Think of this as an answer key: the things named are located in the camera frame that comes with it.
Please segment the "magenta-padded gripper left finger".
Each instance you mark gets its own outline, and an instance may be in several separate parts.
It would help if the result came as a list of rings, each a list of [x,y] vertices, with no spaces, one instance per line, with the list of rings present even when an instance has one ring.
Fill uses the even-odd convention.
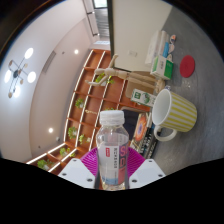
[[[97,149],[91,149],[80,159],[71,159],[58,176],[78,186],[97,189],[100,182]]]

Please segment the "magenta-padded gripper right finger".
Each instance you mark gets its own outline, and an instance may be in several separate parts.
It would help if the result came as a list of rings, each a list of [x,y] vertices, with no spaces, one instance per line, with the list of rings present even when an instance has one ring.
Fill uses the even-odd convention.
[[[132,148],[128,150],[126,189],[140,188],[165,177],[164,172],[153,159],[145,159]]]

